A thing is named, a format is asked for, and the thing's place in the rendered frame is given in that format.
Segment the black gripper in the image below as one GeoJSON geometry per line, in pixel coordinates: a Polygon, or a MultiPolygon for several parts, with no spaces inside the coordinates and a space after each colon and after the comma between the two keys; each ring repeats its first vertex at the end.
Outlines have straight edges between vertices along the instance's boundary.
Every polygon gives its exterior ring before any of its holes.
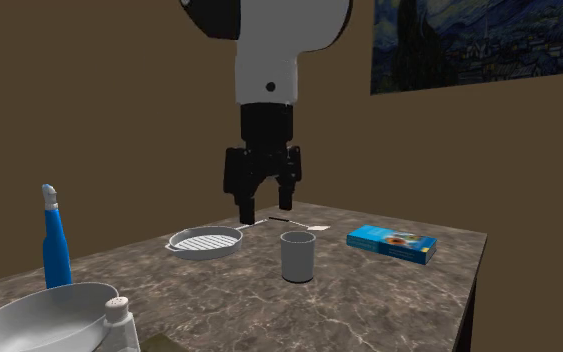
{"type": "Polygon", "coordinates": [[[223,191],[231,194],[241,224],[255,223],[255,193],[262,178],[276,176],[279,208],[290,211],[296,183],[302,180],[301,149],[287,143],[293,138],[293,106],[248,103],[240,106],[241,138],[245,148],[227,148],[223,191]]]}

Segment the blue book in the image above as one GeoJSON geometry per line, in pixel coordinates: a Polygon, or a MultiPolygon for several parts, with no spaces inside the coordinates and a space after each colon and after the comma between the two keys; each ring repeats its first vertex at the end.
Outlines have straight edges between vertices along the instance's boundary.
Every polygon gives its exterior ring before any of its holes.
{"type": "Polygon", "coordinates": [[[433,237],[364,225],[346,236],[348,246],[426,265],[437,249],[433,237]]]}

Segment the grey round grill pan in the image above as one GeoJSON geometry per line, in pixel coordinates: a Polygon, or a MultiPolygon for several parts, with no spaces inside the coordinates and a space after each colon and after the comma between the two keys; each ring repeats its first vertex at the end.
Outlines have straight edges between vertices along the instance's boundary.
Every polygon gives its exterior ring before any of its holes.
{"type": "Polygon", "coordinates": [[[200,226],[184,229],[173,234],[165,248],[174,256],[185,260],[213,260],[239,251],[247,228],[266,222],[256,221],[239,227],[200,226]]]}

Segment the white bowl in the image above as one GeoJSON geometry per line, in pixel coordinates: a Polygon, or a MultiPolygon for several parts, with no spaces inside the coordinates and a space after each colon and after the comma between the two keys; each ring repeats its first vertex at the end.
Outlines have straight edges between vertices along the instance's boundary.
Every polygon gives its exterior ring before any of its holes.
{"type": "Polygon", "coordinates": [[[0,352],[93,352],[107,334],[109,284],[85,282],[42,290],[0,307],[0,352]]]}

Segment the blue spray bottle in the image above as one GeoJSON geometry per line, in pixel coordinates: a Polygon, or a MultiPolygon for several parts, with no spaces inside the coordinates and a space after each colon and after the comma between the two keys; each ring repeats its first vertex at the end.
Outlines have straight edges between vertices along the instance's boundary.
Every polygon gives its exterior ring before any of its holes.
{"type": "Polygon", "coordinates": [[[72,283],[70,256],[64,234],[57,191],[50,184],[41,187],[45,205],[46,235],[43,240],[43,268],[46,288],[72,283]]]}

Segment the grey cup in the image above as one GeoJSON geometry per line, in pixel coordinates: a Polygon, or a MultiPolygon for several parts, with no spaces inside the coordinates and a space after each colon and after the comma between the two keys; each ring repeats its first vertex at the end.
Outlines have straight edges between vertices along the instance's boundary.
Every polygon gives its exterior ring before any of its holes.
{"type": "Polygon", "coordinates": [[[314,277],[316,236],[292,231],[280,236],[282,277],[292,283],[306,283],[314,277]]]}

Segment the white salt shaker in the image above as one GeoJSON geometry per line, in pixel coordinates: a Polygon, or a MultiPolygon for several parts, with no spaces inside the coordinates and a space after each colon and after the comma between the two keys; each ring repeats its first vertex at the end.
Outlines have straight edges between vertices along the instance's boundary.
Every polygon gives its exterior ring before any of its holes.
{"type": "Polygon", "coordinates": [[[100,344],[101,352],[141,352],[127,297],[117,296],[106,302],[103,325],[107,334],[100,344]]]}

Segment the dark blue wall painting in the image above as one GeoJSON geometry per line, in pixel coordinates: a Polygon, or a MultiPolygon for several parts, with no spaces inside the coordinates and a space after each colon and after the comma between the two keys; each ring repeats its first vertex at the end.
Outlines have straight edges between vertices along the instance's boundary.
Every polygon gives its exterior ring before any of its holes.
{"type": "Polygon", "coordinates": [[[370,92],[563,74],[563,0],[375,0],[370,92]]]}

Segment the brown marble top table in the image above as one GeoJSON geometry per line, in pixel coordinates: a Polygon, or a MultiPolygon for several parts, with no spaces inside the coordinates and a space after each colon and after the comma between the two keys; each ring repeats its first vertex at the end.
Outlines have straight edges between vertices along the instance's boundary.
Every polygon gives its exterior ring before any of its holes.
{"type": "Polygon", "coordinates": [[[233,255],[182,260],[158,237],[75,259],[73,277],[113,285],[141,338],[162,333],[187,352],[470,351],[485,234],[307,203],[257,215],[266,222],[233,255]],[[349,247],[365,224],[434,237],[436,252],[420,265],[349,247]],[[280,236],[292,231],[316,236],[306,283],[282,277],[280,236]]]}

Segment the black handled white spatula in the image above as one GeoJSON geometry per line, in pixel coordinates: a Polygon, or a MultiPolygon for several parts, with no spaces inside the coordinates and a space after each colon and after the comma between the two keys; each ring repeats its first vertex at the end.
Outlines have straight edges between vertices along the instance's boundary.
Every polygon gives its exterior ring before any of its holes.
{"type": "Polygon", "coordinates": [[[279,217],[268,217],[268,219],[270,220],[275,220],[275,221],[281,221],[281,222],[287,222],[287,223],[291,223],[297,226],[301,226],[306,228],[308,231],[324,231],[330,228],[329,225],[306,225],[306,224],[302,224],[299,223],[297,221],[293,221],[293,220],[289,220],[289,219],[285,219],[285,218],[279,218],[279,217]]]}

